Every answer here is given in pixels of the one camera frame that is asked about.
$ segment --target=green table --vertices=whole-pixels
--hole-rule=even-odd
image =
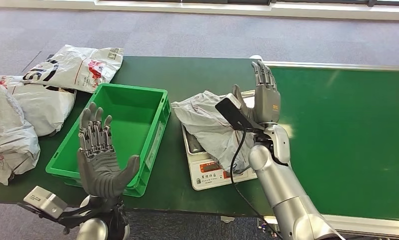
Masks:
[[[209,90],[227,94],[232,84],[255,87],[250,59],[126,56],[112,83],[166,89],[170,102]],[[290,125],[291,163],[322,214],[399,220],[399,71],[276,66],[281,92],[279,123]],[[0,203],[21,202],[36,185],[78,205],[82,188],[67,186],[45,167],[86,105],[78,92],[62,130],[39,139],[35,169],[0,183]],[[263,215],[273,215],[258,180],[239,190]],[[253,216],[230,185],[195,191],[181,124],[170,115],[146,193],[124,197],[127,208]]]

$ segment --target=humanoid robot hand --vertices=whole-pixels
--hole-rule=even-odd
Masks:
[[[104,110],[91,102],[80,115],[77,164],[83,189],[87,194],[112,199],[120,196],[140,167],[138,155],[132,155],[125,169],[120,170],[112,143],[111,122],[108,115],[102,125]]]
[[[271,70],[260,60],[251,63],[255,75],[254,108],[245,104],[238,85],[233,85],[232,94],[240,101],[240,110],[258,124],[277,123],[281,109],[281,94],[278,92]]]

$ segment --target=green plastic crate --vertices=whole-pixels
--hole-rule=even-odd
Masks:
[[[139,172],[123,194],[141,197],[147,188],[157,151],[170,115],[167,91],[147,87],[103,83],[90,98],[104,113],[112,115],[111,133],[117,161],[125,168],[132,155],[140,156]],[[46,166],[46,172],[68,185],[81,187],[76,152],[79,149],[79,119]]]

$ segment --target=scale platform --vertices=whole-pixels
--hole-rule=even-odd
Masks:
[[[242,97],[248,107],[254,107],[254,90],[242,92]],[[182,133],[193,189],[200,191],[230,184],[230,174],[220,168],[195,136],[187,132],[183,125]],[[233,180],[238,183],[256,178],[254,170],[248,168],[242,174],[234,176]]]

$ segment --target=crumpled plastic bag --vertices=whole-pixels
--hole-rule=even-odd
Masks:
[[[123,48],[88,48],[65,45],[50,59],[29,70],[26,83],[93,93],[109,83],[123,62]]]
[[[0,86],[0,183],[8,185],[13,174],[33,169],[40,152],[35,129],[17,101]]]
[[[235,131],[229,122],[217,111],[215,105],[221,98],[204,91],[181,102],[171,103],[177,118],[186,130],[194,135],[204,150],[215,161],[230,172],[231,162],[242,138],[241,131]],[[250,167],[248,157],[254,146],[254,134],[247,132],[239,154],[236,156],[233,172],[240,174]]]
[[[59,132],[75,104],[76,90],[22,81],[23,76],[0,76],[0,86],[17,100],[38,137]]]

